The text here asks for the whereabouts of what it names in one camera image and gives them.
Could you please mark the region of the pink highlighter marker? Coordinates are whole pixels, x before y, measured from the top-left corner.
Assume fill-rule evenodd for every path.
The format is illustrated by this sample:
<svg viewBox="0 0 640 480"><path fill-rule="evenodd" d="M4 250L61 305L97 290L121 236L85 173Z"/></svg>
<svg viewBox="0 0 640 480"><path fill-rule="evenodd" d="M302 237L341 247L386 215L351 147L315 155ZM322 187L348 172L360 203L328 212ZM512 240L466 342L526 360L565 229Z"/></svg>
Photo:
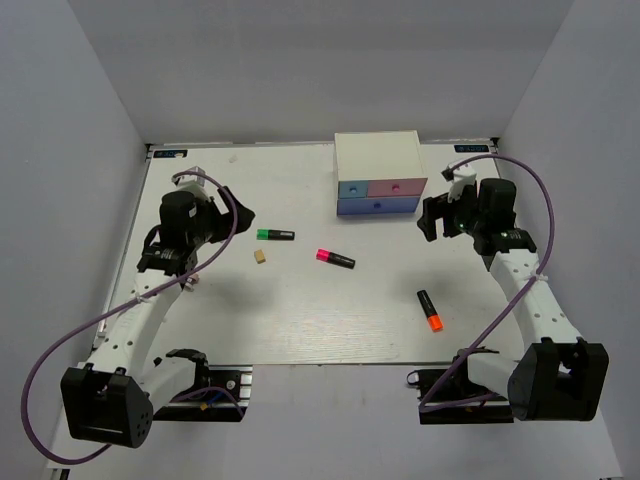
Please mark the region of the pink highlighter marker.
<svg viewBox="0 0 640 480"><path fill-rule="evenodd" d="M355 261L353 259L324 249L317 250L316 259L324 263L336 265L350 270L355 268Z"/></svg>

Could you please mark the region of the green highlighter marker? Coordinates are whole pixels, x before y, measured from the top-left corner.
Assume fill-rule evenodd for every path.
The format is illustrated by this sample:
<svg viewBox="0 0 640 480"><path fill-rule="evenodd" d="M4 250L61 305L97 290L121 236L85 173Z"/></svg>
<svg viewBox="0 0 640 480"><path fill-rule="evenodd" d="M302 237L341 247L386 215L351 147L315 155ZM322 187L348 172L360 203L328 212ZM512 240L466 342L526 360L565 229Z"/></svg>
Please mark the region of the green highlighter marker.
<svg viewBox="0 0 640 480"><path fill-rule="evenodd" d="M295 233L293 231L276 229L258 229L256 239L271 241L293 241L295 239Z"/></svg>

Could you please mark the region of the pink drawer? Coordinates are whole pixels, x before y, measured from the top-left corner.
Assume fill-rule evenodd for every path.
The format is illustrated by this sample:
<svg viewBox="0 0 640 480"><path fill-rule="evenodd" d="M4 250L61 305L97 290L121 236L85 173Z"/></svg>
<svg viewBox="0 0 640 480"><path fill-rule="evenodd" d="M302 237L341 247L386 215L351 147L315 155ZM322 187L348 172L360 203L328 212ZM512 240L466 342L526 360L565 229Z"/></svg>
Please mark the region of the pink drawer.
<svg viewBox="0 0 640 480"><path fill-rule="evenodd" d="M367 197L420 197L426 178L384 179L368 182Z"/></svg>

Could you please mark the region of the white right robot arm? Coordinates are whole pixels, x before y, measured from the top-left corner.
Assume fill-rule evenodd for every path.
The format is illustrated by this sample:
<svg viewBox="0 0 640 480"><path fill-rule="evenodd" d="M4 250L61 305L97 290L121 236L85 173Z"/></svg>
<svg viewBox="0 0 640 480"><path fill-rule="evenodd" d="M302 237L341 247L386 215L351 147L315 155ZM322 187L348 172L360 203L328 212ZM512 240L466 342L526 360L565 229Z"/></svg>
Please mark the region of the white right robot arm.
<svg viewBox="0 0 640 480"><path fill-rule="evenodd" d="M485 179L423 202L419 229L429 241L441 221L447 238L467 234L487 271L502 289L522 336L524 354L509 359L475 341L459 350L453 369L422 387L422 422L445 411L451 423L478 412L489 402L499 419L580 421L595 417L609 356L600 343L586 341L570 323L551 288L538 272L537 247L515 224L516 186Z"/></svg>

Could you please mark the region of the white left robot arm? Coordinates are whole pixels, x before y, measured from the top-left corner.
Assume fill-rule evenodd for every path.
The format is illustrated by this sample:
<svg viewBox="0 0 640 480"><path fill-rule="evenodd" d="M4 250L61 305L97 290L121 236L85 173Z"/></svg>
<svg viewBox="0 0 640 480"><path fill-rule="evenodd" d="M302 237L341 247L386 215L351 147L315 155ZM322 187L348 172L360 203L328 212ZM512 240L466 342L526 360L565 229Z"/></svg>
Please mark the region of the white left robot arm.
<svg viewBox="0 0 640 480"><path fill-rule="evenodd" d="M68 368L61 380L72 438L137 448L158 410L182 393L199 399L209 392L207 358L197 350L175 348L154 366L145 362L166 314L195 271L198 250L246 231L255 217L228 188L218 193L226 212L198 184L162 197L160 222L145 237L137 264L133 306L116 315L85 366Z"/></svg>

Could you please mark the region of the orange highlighter marker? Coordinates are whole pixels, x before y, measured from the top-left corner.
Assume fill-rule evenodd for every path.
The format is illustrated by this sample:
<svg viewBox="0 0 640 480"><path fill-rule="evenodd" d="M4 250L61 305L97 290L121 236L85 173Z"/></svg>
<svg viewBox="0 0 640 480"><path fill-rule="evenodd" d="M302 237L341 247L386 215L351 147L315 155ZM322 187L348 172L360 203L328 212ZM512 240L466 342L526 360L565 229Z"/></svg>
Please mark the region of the orange highlighter marker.
<svg viewBox="0 0 640 480"><path fill-rule="evenodd" d="M443 323L436 311L436 308L431 301L428 293L425 290L417 292L417 298L421 305L421 308L425 314L427 323L433 332L439 332L443 330Z"/></svg>

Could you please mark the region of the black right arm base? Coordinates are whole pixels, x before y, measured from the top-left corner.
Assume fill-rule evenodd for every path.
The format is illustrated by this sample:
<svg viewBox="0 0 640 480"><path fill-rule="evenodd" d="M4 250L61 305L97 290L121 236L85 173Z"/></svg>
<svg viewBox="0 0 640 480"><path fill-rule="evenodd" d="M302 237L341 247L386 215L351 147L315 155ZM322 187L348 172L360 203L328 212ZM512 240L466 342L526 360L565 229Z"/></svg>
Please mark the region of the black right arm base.
<svg viewBox="0 0 640 480"><path fill-rule="evenodd" d="M508 401L487 388L473 384L462 377L458 370L431 397L429 406L447 402L469 400L478 396L493 395L491 399L468 402L435 412L420 413L421 425L485 425L510 424L514 422Z"/></svg>

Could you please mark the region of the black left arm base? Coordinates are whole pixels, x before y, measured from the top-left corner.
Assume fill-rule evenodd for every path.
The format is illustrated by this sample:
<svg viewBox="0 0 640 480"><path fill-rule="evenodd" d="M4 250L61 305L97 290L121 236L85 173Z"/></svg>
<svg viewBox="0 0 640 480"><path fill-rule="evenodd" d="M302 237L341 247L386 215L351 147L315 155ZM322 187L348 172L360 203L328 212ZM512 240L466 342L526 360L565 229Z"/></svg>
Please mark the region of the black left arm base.
<svg viewBox="0 0 640 480"><path fill-rule="evenodd" d="M154 421L240 423L252 390L252 366L210 366L205 379L173 394Z"/></svg>

